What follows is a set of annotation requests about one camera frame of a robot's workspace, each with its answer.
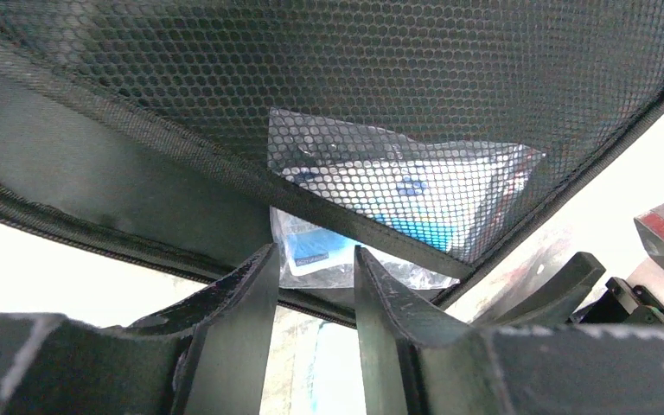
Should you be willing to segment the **alcohol wipes clear bag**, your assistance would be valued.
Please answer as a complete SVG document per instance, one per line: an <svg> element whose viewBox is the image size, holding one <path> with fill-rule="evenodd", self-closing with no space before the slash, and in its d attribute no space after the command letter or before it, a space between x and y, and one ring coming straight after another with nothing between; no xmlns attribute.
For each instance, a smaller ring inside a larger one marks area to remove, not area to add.
<svg viewBox="0 0 664 415"><path fill-rule="evenodd" d="M268 131L272 172L463 262L477 259L499 236L515 197L546 156L514 143L423 144L379 127L276 107L269 110ZM415 290L458 282L277 208L270 220L282 250L281 288L352 288L356 245Z"/></svg>

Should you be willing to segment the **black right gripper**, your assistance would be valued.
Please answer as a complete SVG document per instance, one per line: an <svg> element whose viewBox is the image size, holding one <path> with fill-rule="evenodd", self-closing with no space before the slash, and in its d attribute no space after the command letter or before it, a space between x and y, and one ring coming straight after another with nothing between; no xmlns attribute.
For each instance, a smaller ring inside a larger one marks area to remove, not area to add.
<svg viewBox="0 0 664 415"><path fill-rule="evenodd" d="M554 326L567 322L664 326L664 304L644 285L630 285L621 278L610 278L607 291L596 302L577 310L604 273L605 267L594 255L577 252L538 289L510 307L487 310L474 324Z"/></svg>

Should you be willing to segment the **adhesive bandages clear bag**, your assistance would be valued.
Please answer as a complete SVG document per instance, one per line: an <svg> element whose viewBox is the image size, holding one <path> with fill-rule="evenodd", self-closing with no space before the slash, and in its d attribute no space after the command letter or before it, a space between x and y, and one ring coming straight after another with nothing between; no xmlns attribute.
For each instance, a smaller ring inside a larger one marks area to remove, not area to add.
<svg viewBox="0 0 664 415"><path fill-rule="evenodd" d="M323 322L316 332L308 383L310 414L365 414L357 331Z"/></svg>

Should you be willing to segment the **red medicine kit case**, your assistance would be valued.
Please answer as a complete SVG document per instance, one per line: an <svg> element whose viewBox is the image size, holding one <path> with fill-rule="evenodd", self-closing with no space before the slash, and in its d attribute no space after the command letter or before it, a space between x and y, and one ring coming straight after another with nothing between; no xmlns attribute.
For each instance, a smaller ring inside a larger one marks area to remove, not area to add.
<svg viewBox="0 0 664 415"><path fill-rule="evenodd" d="M546 153L477 259L268 167L272 107ZM0 1L0 223L202 283L269 208L472 290L664 114L664 1Z"/></svg>

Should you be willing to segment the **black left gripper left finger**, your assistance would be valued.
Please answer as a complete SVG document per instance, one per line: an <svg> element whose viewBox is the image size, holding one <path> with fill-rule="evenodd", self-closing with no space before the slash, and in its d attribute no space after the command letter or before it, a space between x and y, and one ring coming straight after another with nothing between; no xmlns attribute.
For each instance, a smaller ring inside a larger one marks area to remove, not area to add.
<svg viewBox="0 0 664 415"><path fill-rule="evenodd" d="M0 313L0 414L256 414L278 248L127 327Z"/></svg>

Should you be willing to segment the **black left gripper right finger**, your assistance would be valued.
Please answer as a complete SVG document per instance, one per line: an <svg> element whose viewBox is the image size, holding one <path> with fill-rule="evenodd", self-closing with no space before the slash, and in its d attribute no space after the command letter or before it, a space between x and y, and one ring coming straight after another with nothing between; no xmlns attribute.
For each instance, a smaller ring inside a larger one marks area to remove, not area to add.
<svg viewBox="0 0 664 415"><path fill-rule="evenodd" d="M664 414L664 327L475 327L354 250L370 414Z"/></svg>

